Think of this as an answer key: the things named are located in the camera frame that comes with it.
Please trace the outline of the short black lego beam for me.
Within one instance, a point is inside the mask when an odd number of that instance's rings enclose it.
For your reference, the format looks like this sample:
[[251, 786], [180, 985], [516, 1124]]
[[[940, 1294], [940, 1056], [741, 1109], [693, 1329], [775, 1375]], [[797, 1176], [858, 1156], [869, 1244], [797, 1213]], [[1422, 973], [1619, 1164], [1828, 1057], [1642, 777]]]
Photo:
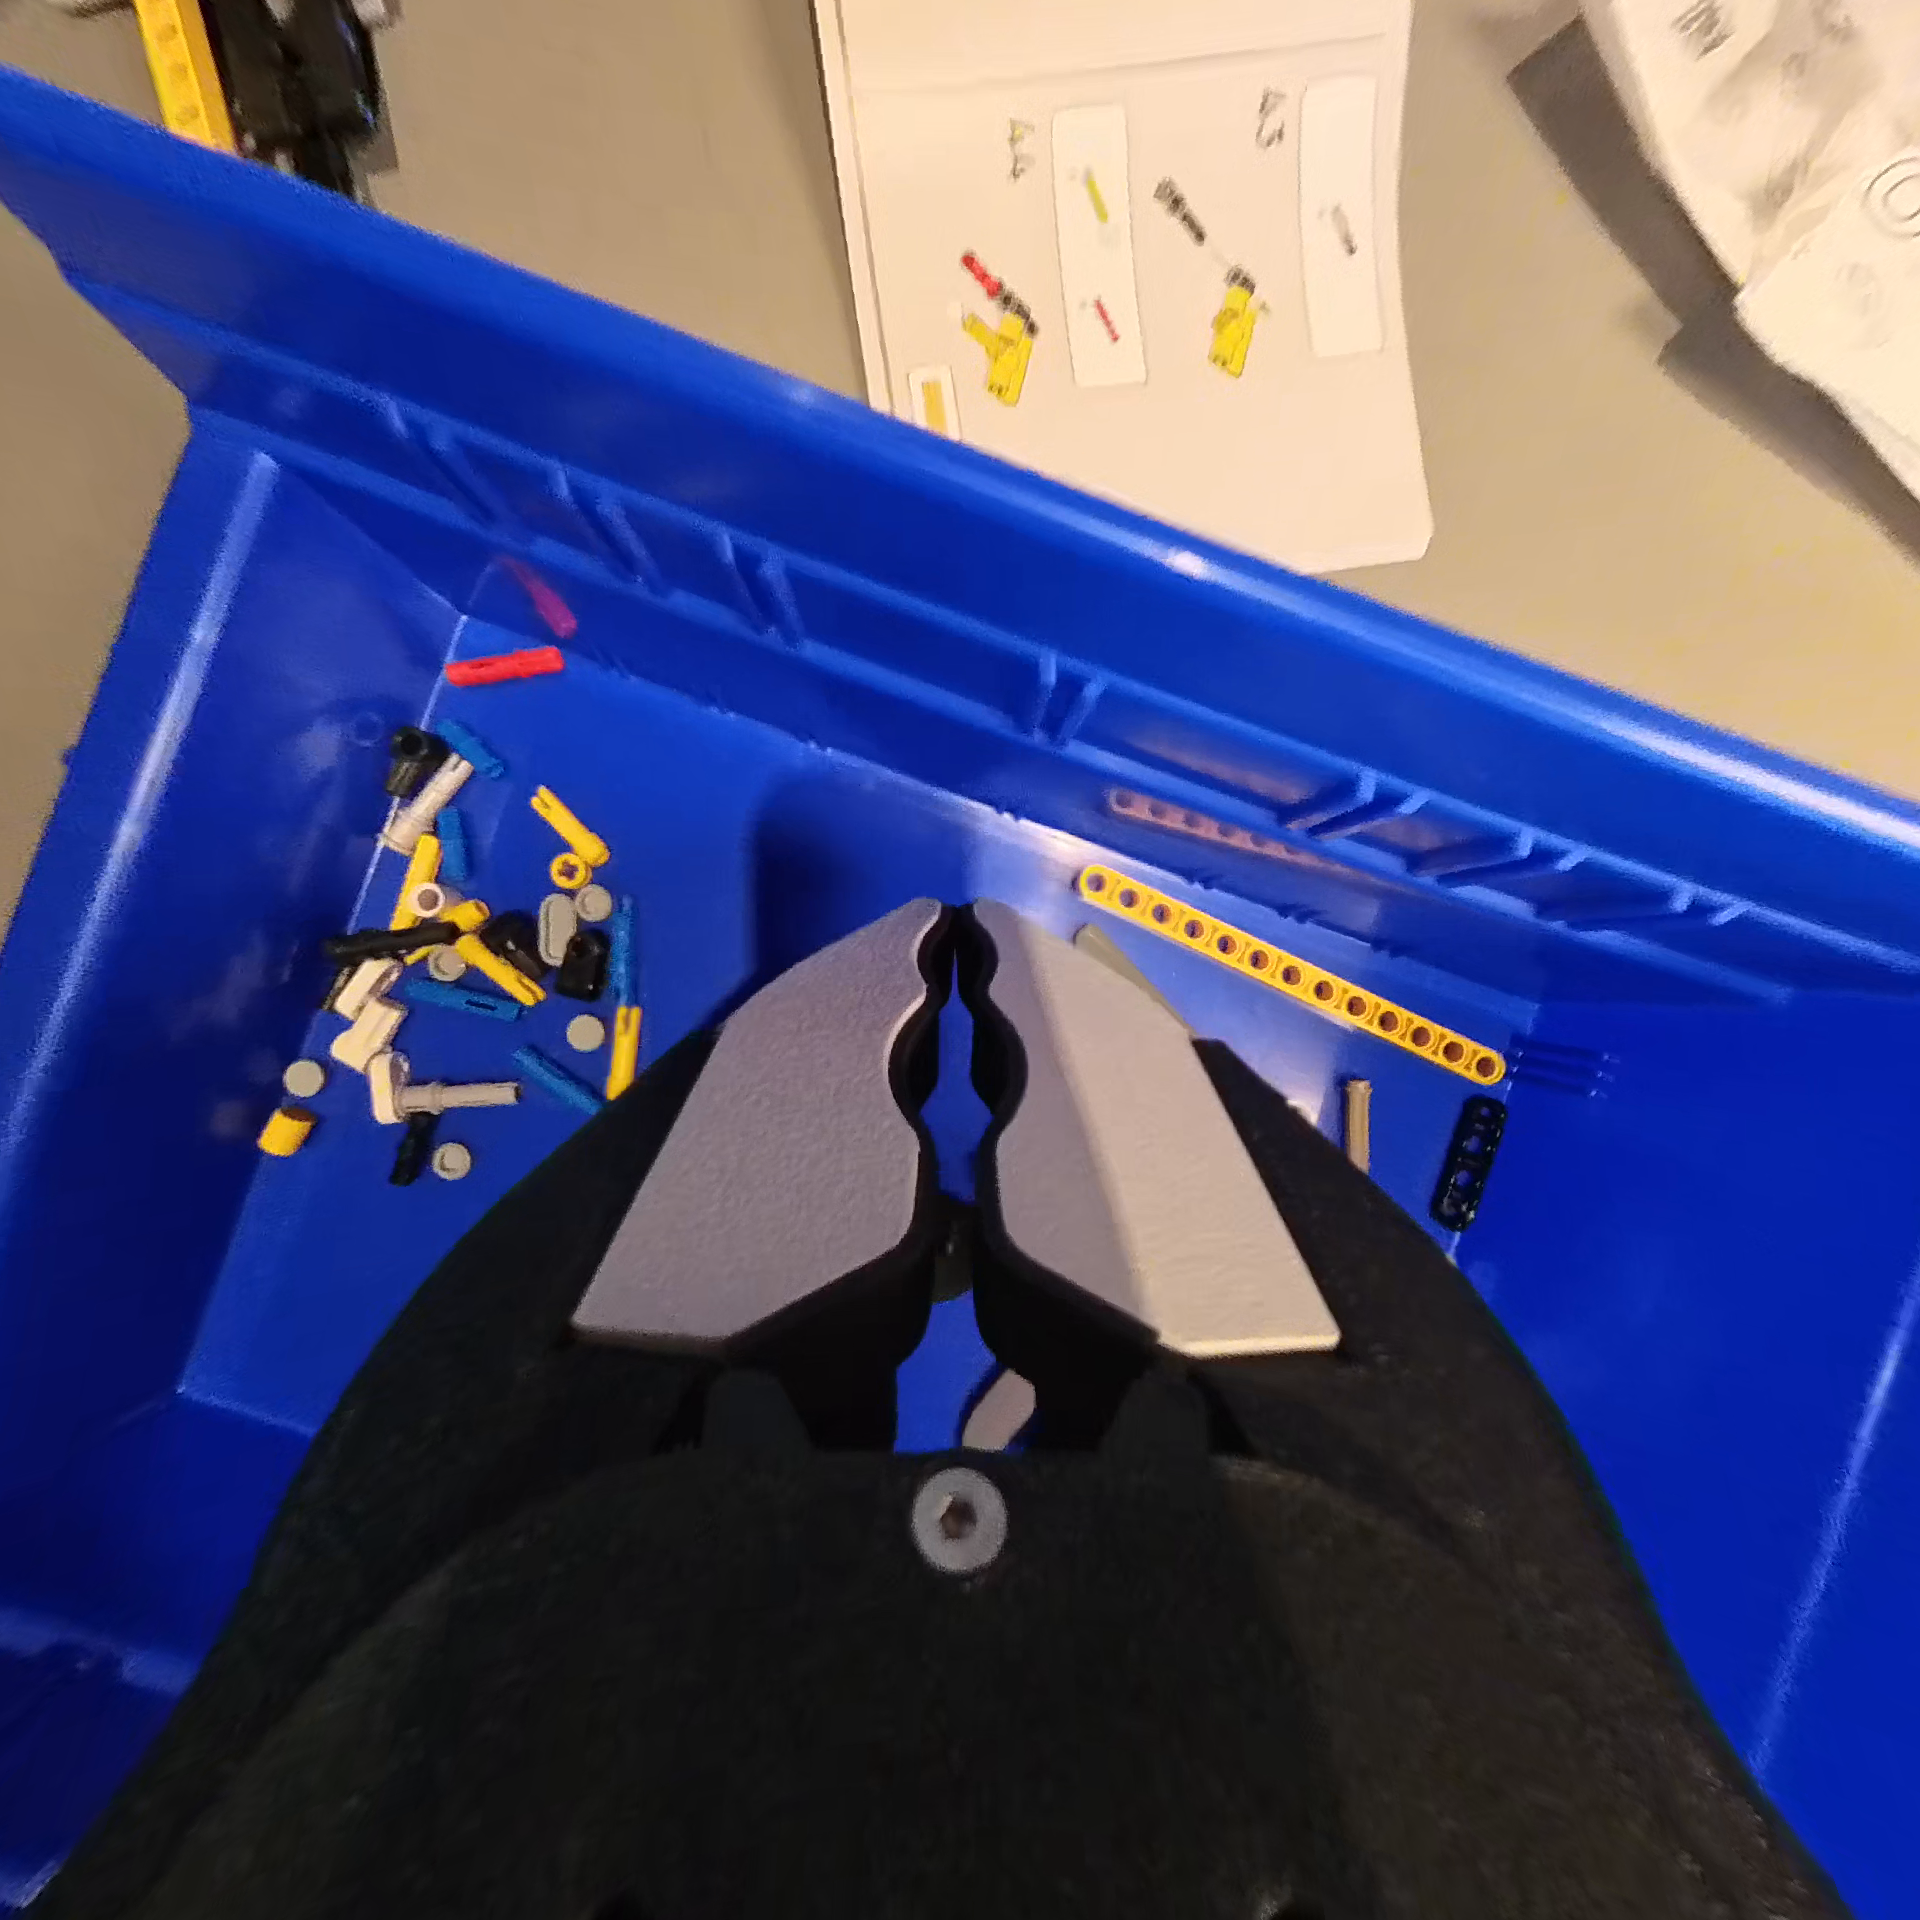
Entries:
[[1496, 1097], [1470, 1094], [1460, 1104], [1428, 1201], [1428, 1217], [1439, 1230], [1460, 1234], [1474, 1223], [1504, 1124], [1506, 1104]]

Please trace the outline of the pile of small lego pins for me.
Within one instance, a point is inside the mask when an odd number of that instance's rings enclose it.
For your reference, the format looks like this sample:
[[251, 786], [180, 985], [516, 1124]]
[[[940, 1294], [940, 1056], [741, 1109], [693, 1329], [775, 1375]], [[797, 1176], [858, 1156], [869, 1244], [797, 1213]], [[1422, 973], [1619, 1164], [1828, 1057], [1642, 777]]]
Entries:
[[[293, 1161], [317, 1136], [320, 1098], [357, 1084], [378, 1128], [394, 1133], [388, 1184], [472, 1174], [472, 1146], [448, 1136], [471, 1112], [515, 1111], [530, 1092], [596, 1116], [639, 1065], [638, 906], [610, 882], [613, 846], [550, 784], [527, 806], [554, 848], [534, 903], [492, 904], [466, 789], [506, 784], [510, 764], [464, 719], [439, 713], [388, 736], [388, 812], [374, 853], [398, 861], [388, 911], [317, 940], [323, 1045], [278, 1073], [255, 1133], [266, 1161]], [[516, 1026], [554, 1010], [564, 1056], [538, 1040], [510, 1046], [496, 1077], [418, 1072], [404, 1048], [420, 1016]]]

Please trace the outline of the long yellow lego beam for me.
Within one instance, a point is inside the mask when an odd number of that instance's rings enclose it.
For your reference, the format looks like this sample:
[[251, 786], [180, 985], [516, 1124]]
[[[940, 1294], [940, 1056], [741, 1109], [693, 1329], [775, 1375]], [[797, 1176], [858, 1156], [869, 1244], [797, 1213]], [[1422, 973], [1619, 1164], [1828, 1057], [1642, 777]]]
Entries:
[[1071, 890], [1098, 911], [1127, 921], [1163, 943], [1203, 956], [1213, 967], [1260, 985], [1263, 992], [1450, 1072], [1474, 1087], [1499, 1087], [1508, 1077], [1508, 1060], [1499, 1048], [1418, 1015], [1404, 1002], [1386, 998], [1246, 928], [1186, 904], [1128, 873], [1091, 861], [1071, 877]]

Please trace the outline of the partly built lego model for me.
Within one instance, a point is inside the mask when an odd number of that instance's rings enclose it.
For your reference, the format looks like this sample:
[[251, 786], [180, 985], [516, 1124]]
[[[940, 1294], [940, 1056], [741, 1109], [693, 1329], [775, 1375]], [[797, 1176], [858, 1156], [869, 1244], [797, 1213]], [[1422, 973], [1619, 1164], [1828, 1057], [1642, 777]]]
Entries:
[[384, 2], [47, 2], [128, 13], [159, 120], [211, 150], [367, 204], [398, 165], [378, 33]]

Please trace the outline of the clear plastic bag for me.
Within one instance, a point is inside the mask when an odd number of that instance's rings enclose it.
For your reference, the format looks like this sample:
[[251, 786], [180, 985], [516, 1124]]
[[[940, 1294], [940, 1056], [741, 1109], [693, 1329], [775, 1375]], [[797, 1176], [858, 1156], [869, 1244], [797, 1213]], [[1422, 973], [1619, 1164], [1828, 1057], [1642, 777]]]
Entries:
[[1581, 2], [1639, 148], [1735, 285], [1915, 150], [1915, 2]]

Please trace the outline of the open lego instruction booklet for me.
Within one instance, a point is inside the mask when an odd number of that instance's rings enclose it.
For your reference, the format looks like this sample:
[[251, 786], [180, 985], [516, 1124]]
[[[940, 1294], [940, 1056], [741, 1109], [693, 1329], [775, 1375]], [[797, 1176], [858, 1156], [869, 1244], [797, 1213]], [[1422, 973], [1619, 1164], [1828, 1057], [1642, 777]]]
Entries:
[[815, 2], [869, 399], [1302, 573], [1424, 556], [1408, 2]]

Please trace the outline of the white printed paper bag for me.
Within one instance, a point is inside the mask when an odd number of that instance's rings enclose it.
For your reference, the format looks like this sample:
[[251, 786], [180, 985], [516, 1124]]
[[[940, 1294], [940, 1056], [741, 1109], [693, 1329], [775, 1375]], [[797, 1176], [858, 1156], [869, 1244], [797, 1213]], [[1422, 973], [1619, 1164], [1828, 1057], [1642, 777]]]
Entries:
[[1744, 330], [1918, 492], [1918, 150], [1866, 166], [1740, 293]]

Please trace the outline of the blue plastic bin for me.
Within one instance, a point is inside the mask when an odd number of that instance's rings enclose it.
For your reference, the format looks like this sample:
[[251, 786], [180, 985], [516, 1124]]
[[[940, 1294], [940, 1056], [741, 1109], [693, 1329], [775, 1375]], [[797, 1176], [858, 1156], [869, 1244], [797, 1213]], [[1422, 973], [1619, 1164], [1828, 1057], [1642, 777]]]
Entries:
[[[1459, 1246], [1693, 1679], [1858, 1914], [1915, 1914], [1915, 806], [1189, 545], [4, 71], [4, 205], [188, 441], [4, 946], [4, 1906], [183, 1690], [304, 1439], [578, 1112], [388, 1184], [317, 940], [388, 736], [492, 904], [550, 784], [663, 1052], [912, 896], [1101, 860], [1492, 1041]], [[558, 645], [554, 679], [450, 657]]]

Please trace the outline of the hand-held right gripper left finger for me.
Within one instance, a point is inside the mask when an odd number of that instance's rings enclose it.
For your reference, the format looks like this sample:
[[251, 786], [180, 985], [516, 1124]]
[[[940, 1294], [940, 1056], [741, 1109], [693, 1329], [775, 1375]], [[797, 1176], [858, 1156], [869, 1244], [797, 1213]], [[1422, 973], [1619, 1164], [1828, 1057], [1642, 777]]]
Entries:
[[763, 1372], [818, 1445], [888, 1452], [947, 1237], [923, 1106], [950, 972], [954, 911], [907, 900], [741, 1000], [572, 1333]]

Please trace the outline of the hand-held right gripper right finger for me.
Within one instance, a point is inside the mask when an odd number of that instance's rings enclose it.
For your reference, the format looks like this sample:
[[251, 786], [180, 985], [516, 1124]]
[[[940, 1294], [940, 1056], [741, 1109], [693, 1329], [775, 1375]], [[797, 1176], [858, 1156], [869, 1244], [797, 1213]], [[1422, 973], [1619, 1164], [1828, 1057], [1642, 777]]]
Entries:
[[1163, 1361], [1334, 1352], [1334, 1311], [1186, 1023], [1008, 903], [958, 933], [974, 1022], [975, 1321], [1034, 1388], [1027, 1442], [1091, 1448]]

